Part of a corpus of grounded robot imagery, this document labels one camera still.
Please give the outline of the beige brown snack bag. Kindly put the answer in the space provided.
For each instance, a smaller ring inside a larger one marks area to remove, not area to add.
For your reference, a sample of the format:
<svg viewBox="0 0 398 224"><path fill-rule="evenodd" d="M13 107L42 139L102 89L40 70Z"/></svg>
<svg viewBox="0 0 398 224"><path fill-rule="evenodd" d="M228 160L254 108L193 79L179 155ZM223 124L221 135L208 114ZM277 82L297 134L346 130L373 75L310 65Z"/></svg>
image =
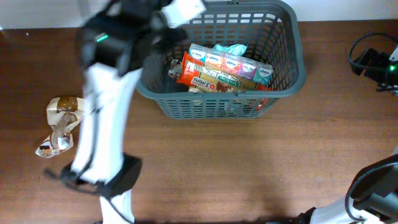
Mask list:
<svg viewBox="0 0 398 224"><path fill-rule="evenodd" d="M178 83L183 82L185 71L185 62L173 59L170 64L168 75L170 78L176 80Z"/></svg>

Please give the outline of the orange spaghetti packet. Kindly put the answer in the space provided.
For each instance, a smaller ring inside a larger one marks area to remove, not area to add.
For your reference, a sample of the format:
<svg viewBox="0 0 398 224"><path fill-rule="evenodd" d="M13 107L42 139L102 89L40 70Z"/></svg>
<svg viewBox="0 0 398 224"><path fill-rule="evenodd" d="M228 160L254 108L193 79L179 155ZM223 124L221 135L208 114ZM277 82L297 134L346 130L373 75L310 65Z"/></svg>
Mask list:
<svg viewBox="0 0 398 224"><path fill-rule="evenodd" d="M204 66L197 60L184 53L182 60L182 74L176 84L184 84L205 93L236 93L244 91L270 91L271 89L260 83L246 81L228 75L218 70Z"/></svg>

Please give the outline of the brown white snack bag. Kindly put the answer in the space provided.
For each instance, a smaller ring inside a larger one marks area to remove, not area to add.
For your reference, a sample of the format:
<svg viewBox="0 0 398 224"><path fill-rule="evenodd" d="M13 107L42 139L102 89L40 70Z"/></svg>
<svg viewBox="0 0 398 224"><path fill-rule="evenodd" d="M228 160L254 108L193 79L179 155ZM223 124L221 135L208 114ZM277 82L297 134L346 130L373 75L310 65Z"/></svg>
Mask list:
<svg viewBox="0 0 398 224"><path fill-rule="evenodd" d="M83 98L75 96L60 96L50 101L46 114L52 133L36 149L38 156L48 159L73 147L72 130L83 119L84 104Z"/></svg>

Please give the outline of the light teal wipes packet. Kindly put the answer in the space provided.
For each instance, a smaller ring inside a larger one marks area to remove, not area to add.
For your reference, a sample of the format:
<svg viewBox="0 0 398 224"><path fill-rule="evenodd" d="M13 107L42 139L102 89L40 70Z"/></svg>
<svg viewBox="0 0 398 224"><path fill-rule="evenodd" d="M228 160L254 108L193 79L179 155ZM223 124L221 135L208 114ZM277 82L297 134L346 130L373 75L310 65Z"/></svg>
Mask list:
<svg viewBox="0 0 398 224"><path fill-rule="evenodd" d="M231 55L243 56L247 50L247 46L243 44L234 44L229 46L216 44L213 49L229 53Z"/></svg>

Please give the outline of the white tissue multipack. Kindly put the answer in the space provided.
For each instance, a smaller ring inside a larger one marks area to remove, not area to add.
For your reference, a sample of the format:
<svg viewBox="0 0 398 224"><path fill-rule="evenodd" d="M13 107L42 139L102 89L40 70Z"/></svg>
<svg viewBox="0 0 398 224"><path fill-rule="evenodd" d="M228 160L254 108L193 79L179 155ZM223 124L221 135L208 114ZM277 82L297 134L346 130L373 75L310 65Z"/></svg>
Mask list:
<svg viewBox="0 0 398 224"><path fill-rule="evenodd" d="M188 54L197 60L201 60L205 67L262 85L267 85L274 74L274 69L267 63L258 62L244 56L231 55L197 44L191 44Z"/></svg>

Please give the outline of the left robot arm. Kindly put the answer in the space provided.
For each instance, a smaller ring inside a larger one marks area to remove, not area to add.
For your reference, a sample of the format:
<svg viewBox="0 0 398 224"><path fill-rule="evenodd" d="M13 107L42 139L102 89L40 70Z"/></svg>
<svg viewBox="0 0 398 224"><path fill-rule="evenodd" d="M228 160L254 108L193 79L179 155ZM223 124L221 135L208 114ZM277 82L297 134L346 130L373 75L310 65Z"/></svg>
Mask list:
<svg viewBox="0 0 398 224"><path fill-rule="evenodd" d="M132 188L142 167L123 151L131 99L141 78L161 73L164 55L188 35L183 25L203 1L110 1L81 27L83 121L74 160L45 173L99 197L103 223L134 223Z"/></svg>

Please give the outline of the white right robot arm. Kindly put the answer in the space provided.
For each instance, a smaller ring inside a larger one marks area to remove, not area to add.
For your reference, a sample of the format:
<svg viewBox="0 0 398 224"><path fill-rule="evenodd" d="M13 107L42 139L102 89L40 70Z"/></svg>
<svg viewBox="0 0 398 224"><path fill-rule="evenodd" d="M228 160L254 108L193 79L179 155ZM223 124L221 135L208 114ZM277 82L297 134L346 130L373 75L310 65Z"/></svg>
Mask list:
<svg viewBox="0 0 398 224"><path fill-rule="evenodd" d="M349 62L353 73L377 82L377 91L397 93L396 50L383 55L367 49ZM361 169L343 198L313 207L287 223L397 223L397 151Z"/></svg>

